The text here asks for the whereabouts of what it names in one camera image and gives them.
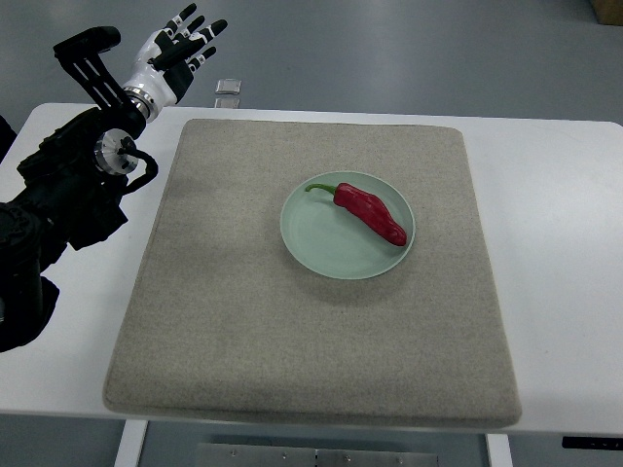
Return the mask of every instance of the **robotic hand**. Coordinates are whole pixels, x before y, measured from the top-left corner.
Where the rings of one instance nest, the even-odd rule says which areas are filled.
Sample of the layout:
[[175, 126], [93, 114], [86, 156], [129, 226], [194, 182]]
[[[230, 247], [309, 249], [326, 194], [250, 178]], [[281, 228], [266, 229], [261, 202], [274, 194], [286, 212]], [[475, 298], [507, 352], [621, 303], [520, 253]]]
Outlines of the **robotic hand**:
[[[0, 352], [33, 341], [50, 321], [59, 291], [41, 271], [67, 243], [78, 250], [108, 238], [128, 221], [122, 197], [158, 173], [133, 139], [184, 96], [194, 73], [216, 52], [201, 50], [227, 26], [221, 19], [197, 31], [203, 17], [184, 26], [196, 8], [190, 5], [151, 35], [123, 88], [99, 58], [121, 41], [116, 28], [88, 29], [54, 47], [60, 65], [99, 108], [44, 139], [18, 166], [25, 189], [0, 202]], [[139, 160], [145, 173], [128, 183]]]
[[196, 8], [190, 5], [150, 36], [136, 56], [132, 77], [124, 84], [124, 91], [147, 123], [158, 117], [163, 107], [180, 101], [195, 72], [216, 53], [213, 47], [202, 53], [200, 50], [227, 27], [227, 22], [219, 19], [197, 31], [204, 22], [203, 17], [198, 17], [184, 27], [184, 21]]

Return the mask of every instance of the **robot finger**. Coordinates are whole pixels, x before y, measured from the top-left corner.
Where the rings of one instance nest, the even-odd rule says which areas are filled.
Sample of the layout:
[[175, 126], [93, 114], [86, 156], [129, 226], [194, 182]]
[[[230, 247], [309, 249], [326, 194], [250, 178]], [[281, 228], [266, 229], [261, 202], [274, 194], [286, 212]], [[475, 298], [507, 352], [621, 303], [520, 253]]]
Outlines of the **robot finger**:
[[218, 21], [214, 21], [208, 27], [205, 27], [197, 34], [201, 34], [205, 38], [205, 43], [207, 44], [216, 36], [218, 36], [223, 30], [227, 27], [227, 22], [224, 19], [219, 19]]
[[199, 26], [203, 24], [205, 18], [203, 16], [197, 17], [191, 22], [187, 28], [182, 29], [173, 37], [173, 42], [177, 42], [185, 37], [190, 36], [193, 32], [195, 32]]
[[182, 10], [179, 15], [170, 19], [164, 28], [164, 31], [166, 32], [168, 37], [172, 39], [173, 36], [175, 35], [175, 31], [177, 31], [177, 28], [181, 26], [184, 20], [186, 20], [186, 18], [189, 17], [196, 10], [197, 10], [197, 5], [195, 5], [194, 3], [191, 3], [188, 7]]
[[202, 66], [206, 60], [208, 60], [211, 56], [216, 54], [216, 48], [210, 47], [209, 49], [205, 49], [201, 54], [194, 56], [188, 61], [188, 67], [190, 70], [195, 73], [200, 66]]

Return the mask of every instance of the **white robotic hand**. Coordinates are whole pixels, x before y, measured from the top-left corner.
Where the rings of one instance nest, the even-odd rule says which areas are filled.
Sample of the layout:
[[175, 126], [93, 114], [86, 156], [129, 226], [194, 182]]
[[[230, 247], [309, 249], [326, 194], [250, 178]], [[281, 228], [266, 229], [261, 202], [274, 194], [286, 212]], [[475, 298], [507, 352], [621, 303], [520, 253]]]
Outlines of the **white robotic hand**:
[[213, 47], [201, 50], [227, 27], [227, 22], [219, 19], [198, 31], [204, 21], [200, 16], [185, 26], [196, 9], [194, 3], [189, 5], [154, 32], [136, 56], [124, 91], [147, 123], [156, 119], [164, 107], [180, 101], [195, 72], [216, 53]]

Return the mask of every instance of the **beige mat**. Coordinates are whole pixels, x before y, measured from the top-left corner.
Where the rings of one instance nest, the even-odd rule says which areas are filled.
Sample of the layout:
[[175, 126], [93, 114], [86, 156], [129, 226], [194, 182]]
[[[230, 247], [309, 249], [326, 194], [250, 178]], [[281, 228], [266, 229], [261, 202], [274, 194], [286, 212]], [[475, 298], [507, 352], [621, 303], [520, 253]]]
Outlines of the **beige mat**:
[[[416, 241], [380, 276], [301, 266], [283, 203], [322, 172], [394, 186]], [[197, 120], [182, 134], [104, 388], [117, 412], [495, 427], [520, 415], [461, 134]]]

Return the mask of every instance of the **pepper stem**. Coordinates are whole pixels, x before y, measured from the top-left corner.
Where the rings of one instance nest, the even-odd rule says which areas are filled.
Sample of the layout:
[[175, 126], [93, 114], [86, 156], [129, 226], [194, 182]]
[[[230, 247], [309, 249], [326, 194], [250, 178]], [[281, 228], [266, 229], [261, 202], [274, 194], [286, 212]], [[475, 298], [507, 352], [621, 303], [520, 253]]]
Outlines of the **pepper stem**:
[[336, 187], [332, 187], [331, 185], [324, 185], [322, 183], [313, 183], [311, 185], [308, 185], [307, 187], [305, 187], [305, 191], [308, 192], [312, 188], [321, 188], [322, 190], [326, 190], [333, 196], [335, 195], [336, 191]]

